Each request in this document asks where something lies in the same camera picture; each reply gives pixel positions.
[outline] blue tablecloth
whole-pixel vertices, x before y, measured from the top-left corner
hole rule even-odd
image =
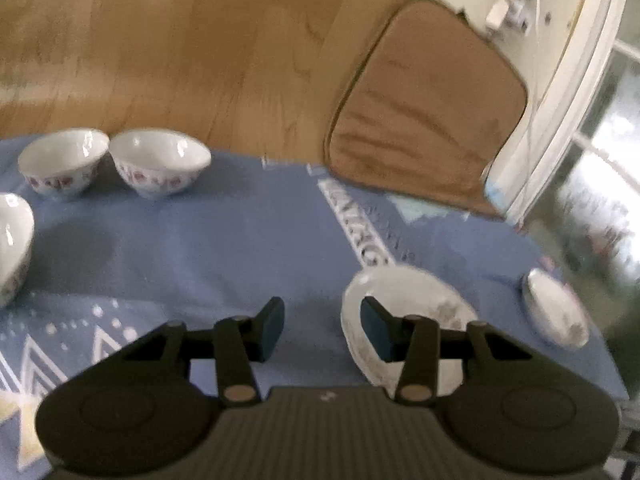
[[[407,220],[385,194],[340,184],[323,168],[228,153],[214,153],[190,190],[162,202],[138,197],[108,157],[79,200],[52,202],[18,174],[30,140],[0,142],[0,192],[22,195],[36,219],[26,283],[0,311],[3,480],[48,470],[33,431],[46,392],[169,319],[206,328],[281,296],[284,333],[270,361],[255,367],[263,393],[274,384],[363,383],[340,329],[341,297],[363,265],[385,260],[434,272],[481,318],[626,397],[597,330],[578,352],[536,335],[518,280],[543,255],[503,222],[458,212]],[[374,227],[366,250],[353,228],[363,221]],[[213,370],[196,362],[193,382],[214,393]]]

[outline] wooden floor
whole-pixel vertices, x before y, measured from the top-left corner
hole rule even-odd
[[[403,0],[0,0],[0,138],[162,126],[319,162],[341,94]]]

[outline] light blue patch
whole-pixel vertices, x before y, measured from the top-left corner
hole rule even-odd
[[[494,207],[498,211],[500,211],[501,213],[507,212],[507,201],[502,193],[502,190],[500,190],[500,188],[490,180],[487,180],[484,184],[484,196],[489,202],[494,205]]]
[[[409,198],[391,193],[387,193],[386,197],[396,206],[396,209],[398,209],[400,216],[402,216],[406,224],[411,224],[423,216],[427,218],[444,217],[453,211],[453,209],[449,207],[417,198]]]

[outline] brown seat cushion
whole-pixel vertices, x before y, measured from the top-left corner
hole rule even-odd
[[[482,171],[526,103],[526,86],[493,45],[442,3],[412,0],[343,99],[328,166],[358,184],[495,215]]]

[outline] bowl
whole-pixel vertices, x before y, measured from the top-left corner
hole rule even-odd
[[[118,134],[109,152],[124,181],[150,199],[185,190],[211,164],[211,152],[201,142],[156,128]]]
[[[571,349],[589,341],[589,317],[573,289],[542,269],[522,279],[522,297],[537,332],[547,342]]]
[[[0,194],[0,308],[7,306],[24,283],[31,260],[33,212],[25,199]]]
[[[99,130],[72,128],[34,140],[18,157],[18,169],[34,191],[71,198],[91,184],[109,137]]]
[[[360,304],[366,296],[376,298],[393,316],[430,317],[448,330],[465,330],[467,323],[478,319],[476,311],[452,287],[424,270],[378,266],[357,273],[342,298],[342,331],[358,368],[371,384],[384,386],[391,398],[404,363],[385,363],[367,338],[360,320]],[[461,360],[441,360],[437,394],[453,393],[463,378]]]

